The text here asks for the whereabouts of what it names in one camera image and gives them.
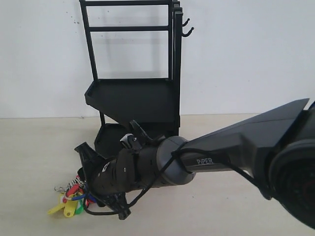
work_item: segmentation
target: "black robotic arm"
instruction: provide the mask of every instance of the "black robotic arm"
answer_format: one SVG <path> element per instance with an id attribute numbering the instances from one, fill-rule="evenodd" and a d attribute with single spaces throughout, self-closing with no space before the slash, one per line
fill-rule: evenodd
<path id="1" fill-rule="evenodd" d="M 98 205 L 113 212 L 85 210 L 126 219 L 151 187 L 187 184 L 198 172 L 234 170 L 315 229 L 315 103 L 304 110 L 307 102 L 293 101 L 191 141 L 151 139 L 132 121 L 117 157 L 104 158 L 81 144 L 79 175 Z M 142 191 L 127 204 L 125 194 L 132 190 Z"/>

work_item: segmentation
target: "wire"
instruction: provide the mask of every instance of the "wire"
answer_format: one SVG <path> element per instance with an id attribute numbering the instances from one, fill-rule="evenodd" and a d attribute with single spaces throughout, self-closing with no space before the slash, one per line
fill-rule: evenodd
<path id="1" fill-rule="evenodd" d="M 83 209 L 91 215 L 116 215 L 119 213 L 123 213 L 126 210 L 129 210 L 132 206 L 134 206 L 138 200 L 140 198 L 143 197 L 143 195 L 145 195 L 150 188 L 152 188 L 152 186 L 154 185 L 154 183 L 157 181 L 158 178 L 160 178 L 160 176 L 163 174 L 163 172 L 172 164 L 172 162 L 179 158 L 182 154 L 184 153 L 198 153 L 198 154 L 202 154 L 205 155 L 207 157 L 212 157 L 211 152 L 210 151 L 205 151 L 205 150 L 201 150 L 201 149 L 197 149 L 197 148 L 184 148 L 181 149 L 184 144 L 180 145 L 178 147 L 178 149 L 174 152 L 172 152 L 172 157 L 168 160 L 168 162 L 163 166 L 163 168 L 158 172 L 158 174 L 155 176 L 155 178 L 151 181 L 151 183 L 144 188 L 140 194 L 135 197 L 131 203 L 126 204 L 124 206 L 124 208 L 120 209 L 120 210 L 116 210 L 116 211 L 109 211 L 109 212 L 93 212 L 88 210 L 87 206 L 86 206 L 86 199 L 87 196 L 89 194 L 89 190 L 87 190 L 86 195 L 84 197 L 84 201 L 83 201 Z M 271 191 L 269 188 L 266 188 L 264 185 L 260 184 L 256 179 L 254 179 L 252 176 L 250 176 L 249 174 L 247 174 L 245 171 L 241 170 L 240 168 L 234 166 L 233 164 L 229 163 L 229 162 L 225 162 L 224 160 L 217 160 L 218 163 L 225 165 L 226 167 L 234 170 L 235 172 L 237 172 L 238 174 L 240 174 L 242 177 L 244 177 L 246 180 L 248 180 L 251 184 L 253 184 L 254 186 L 256 186 L 258 189 L 260 189 L 261 191 L 264 191 L 265 193 L 269 194 L 271 197 L 273 197 L 274 199 L 280 201 L 279 197 L 276 195 L 276 193 L 274 193 L 273 191 Z M 96 196 L 94 196 L 96 199 L 98 199 L 101 203 L 105 204 L 104 201 Z"/>

